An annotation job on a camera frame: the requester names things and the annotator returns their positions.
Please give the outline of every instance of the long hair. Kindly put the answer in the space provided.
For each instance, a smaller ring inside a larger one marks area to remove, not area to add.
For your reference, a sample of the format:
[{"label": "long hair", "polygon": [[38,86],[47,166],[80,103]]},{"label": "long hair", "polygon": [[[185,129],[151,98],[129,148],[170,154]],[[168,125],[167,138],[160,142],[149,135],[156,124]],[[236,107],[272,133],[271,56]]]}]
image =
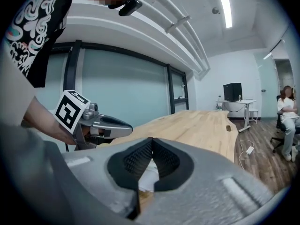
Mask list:
[{"label": "long hair", "polygon": [[280,97],[281,97],[281,100],[282,100],[282,101],[285,100],[285,98],[286,98],[285,91],[286,91],[287,89],[291,89],[292,94],[291,94],[291,96],[289,97],[289,99],[291,99],[291,100],[294,101],[295,98],[294,98],[293,90],[292,90],[292,88],[291,88],[290,86],[285,86],[285,87],[280,91]]}]

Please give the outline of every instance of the black t-shirt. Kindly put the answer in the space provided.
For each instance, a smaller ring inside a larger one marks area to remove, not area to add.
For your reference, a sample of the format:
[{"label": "black t-shirt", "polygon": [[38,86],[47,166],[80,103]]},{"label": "black t-shirt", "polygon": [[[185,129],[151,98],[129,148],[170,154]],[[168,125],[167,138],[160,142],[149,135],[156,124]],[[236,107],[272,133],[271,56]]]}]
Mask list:
[{"label": "black t-shirt", "polygon": [[72,0],[26,0],[4,36],[4,49],[34,87],[44,87],[49,54]]}]

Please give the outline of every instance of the plastic bottle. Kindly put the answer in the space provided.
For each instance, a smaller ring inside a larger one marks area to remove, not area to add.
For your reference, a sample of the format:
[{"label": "plastic bottle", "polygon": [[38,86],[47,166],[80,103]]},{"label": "plastic bottle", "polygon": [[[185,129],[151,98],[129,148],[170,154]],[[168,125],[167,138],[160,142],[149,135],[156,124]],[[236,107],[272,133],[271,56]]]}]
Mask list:
[{"label": "plastic bottle", "polygon": [[220,112],[222,111],[222,101],[221,101],[221,96],[217,98],[217,111]]}]

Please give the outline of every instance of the black chair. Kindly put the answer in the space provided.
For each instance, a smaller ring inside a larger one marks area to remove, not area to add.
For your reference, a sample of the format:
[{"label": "black chair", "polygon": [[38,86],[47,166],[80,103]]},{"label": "black chair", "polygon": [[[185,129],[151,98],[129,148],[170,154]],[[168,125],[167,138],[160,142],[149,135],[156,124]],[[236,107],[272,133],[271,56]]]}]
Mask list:
[{"label": "black chair", "polygon": [[[277,113],[278,117],[277,117],[277,124],[276,124],[276,128],[280,129],[283,133],[285,133],[286,128],[285,125],[281,123],[281,119],[280,119],[280,113]],[[300,128],[297,127],[296,128],[296,133],[295,134],[300,134]],[[276,147],[274,147],[273,152],[276,152],[276,149],[279,148],[280,146],[283,146],[285,143],[285,139],[284,138],[278,138],[278,137],[273,137],[270,140],[270,143],[273,142],[273,140],[280,142]]]}]

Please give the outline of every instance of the white cube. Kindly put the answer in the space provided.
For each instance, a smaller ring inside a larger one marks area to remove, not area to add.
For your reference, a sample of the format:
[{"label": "white cube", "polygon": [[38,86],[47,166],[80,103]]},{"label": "white cube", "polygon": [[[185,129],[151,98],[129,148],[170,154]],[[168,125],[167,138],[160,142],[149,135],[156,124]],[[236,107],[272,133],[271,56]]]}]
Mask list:
[{"label": "white cube", "polygon": [[79,119],[89,106],[90,100],[75,90],[64,90],[55,109],[54,116],[67,131],[74,134]]}]

